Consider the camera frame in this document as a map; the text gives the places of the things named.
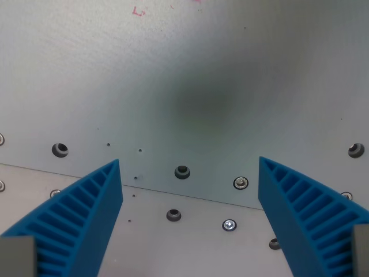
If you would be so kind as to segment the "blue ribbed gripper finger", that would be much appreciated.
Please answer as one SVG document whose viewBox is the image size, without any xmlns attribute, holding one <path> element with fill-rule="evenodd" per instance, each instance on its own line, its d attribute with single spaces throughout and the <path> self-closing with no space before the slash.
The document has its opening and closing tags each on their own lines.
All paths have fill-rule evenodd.
<svg viewBox="0 0 369 277">
<path fill-rule="evenodd" d="M 335 190 L 260 157 L 258 199 L 293 276 L 353 276 L 352 229 L 368 211 Z"/>
<path fill-rule="evenodd" d="M 2 237 L 33 237 L 38 276 L 97 276 L 123 203 L 119 160 L 40 204 Z"/>
</svg>

